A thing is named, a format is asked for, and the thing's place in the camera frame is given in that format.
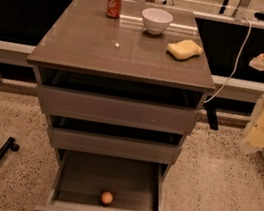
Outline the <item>small orange fruit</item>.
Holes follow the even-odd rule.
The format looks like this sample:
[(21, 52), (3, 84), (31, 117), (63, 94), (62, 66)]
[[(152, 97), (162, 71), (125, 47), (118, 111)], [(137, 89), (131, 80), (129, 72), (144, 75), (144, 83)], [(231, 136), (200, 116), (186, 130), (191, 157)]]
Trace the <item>small orange fruit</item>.
[(107, 191), (103, 192), (100, 198), (102, 205), (106, 206), (110, 205), (113, 202), (113, 199), (113, 194)]

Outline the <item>grey drawer cabinet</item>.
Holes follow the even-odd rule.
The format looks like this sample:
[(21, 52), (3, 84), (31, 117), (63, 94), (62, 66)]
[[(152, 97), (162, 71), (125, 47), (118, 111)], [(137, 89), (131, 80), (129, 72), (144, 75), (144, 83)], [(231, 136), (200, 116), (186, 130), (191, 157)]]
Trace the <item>grey drawer cabinet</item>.
[[(166, 49), (171, 42), (201, 40), (191, 12), (172, 10), (172, 24), (155, 36), (145, 31), (141, 9), (133, 2), (122, 5), (119, 19), (106, 16), (106, 3), (73, 0), (29, 55), (28, 62), (34, 71), (43, 66), (202, 92), (204, 100), (207, 98), (215, 86), (205, 55), (176, 61)], [(60, 165), (63, 154), (69, 150), (54, 150)], [(172, 165), (156, 164), (161, 166), (164, 180)]]

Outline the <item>grey middle drawer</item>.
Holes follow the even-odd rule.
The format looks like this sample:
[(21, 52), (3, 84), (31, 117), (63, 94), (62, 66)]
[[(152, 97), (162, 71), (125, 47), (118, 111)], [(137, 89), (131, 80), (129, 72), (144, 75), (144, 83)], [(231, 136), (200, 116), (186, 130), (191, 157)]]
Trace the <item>grey middle drawer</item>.
[(56, 117), (48, 127), (54, 148), (172, 165), (181, 153), (181, 134)]

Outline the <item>grey drawer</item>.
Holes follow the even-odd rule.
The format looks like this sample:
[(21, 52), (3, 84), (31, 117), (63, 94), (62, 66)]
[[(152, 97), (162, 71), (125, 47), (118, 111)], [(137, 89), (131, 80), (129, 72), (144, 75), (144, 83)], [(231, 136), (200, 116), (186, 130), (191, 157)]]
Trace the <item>grey drawer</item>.
[(189, 134), (205, 98), (197, 91), (43, 66), (34, 73), (45, 114), (136, 129)]
[[(156, 163), (70, 150), (35, 211), (162, 211), (161, 174)], [(100, 200), (105, 191), (114, 197), (108, 206)]]
[(181, 153), (181, 134), (56, 117), (48, 127), (54, 148), (172, 165)]

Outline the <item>grey bottom drawer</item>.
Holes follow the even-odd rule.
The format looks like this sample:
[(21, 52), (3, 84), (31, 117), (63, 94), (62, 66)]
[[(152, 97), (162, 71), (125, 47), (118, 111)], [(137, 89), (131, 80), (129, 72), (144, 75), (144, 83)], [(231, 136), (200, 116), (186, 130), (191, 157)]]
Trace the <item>grey bottom drawer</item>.
[[(162, 211), (161, 174), (156, 163), (70, 150), (35, 211)], [(108, 206), (100, 200), (105, 191), (114, 197)]]

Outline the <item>grey top drawer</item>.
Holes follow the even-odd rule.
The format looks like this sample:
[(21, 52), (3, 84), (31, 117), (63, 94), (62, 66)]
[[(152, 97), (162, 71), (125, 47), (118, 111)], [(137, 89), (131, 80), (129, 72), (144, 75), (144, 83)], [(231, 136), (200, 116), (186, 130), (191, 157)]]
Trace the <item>grey top drawer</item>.
[(136, 129), (189, 134), (205, 98), (197, 91), (43, 66), (34, 73), (45, 114)]

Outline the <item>grey horizontal railing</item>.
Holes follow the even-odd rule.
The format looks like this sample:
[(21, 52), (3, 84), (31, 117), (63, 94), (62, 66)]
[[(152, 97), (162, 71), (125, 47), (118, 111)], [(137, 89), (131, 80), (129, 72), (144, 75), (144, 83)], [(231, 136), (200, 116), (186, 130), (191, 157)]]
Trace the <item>grey horizontal railing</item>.
[[(0, 63), (28, 67), (29, 64), (26, 59), (33, 50), (33, 45), (0, 41)], [(260, 95), (264, 94), (264, 83), (261, 82), (232, 78), (227, 80), (226, 77), (215, 75), (213, 76), (213, 82), (216, 88), (226, 83), (221, 92), (217, 94), (219, 98), (254, 103)]]

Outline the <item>yellow sponge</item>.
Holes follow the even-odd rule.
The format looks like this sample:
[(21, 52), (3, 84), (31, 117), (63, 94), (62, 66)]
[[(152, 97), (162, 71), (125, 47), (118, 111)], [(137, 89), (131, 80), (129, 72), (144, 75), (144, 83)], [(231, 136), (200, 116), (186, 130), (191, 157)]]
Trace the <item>yellow sponge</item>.
[(177, 43), (169, 43), (167, 51), (176, 58), (176, 60), (186, 60), (193, 56), (201, 55), (204, 51), (195, 41), (187, 39)]

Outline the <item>white ceramic bowl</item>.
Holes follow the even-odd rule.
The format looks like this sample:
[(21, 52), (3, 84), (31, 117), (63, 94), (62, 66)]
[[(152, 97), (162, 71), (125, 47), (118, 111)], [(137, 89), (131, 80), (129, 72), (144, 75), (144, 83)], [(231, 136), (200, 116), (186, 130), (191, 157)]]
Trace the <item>white ceramic bowl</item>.
[(143, 25), (150, 34), (159, 35), (165, 31), (173, 20), (168, 11), (158, 8), (148, 8), (141, 12)]

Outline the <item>red soda can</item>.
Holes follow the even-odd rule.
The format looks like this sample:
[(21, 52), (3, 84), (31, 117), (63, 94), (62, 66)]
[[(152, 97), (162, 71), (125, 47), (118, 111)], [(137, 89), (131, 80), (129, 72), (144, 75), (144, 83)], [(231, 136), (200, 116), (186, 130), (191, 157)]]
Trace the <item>red soda can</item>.
[(111, 18), (119, 18), (121, 10), (121, 0), (108, 0), (107, 2), (107, 16)]

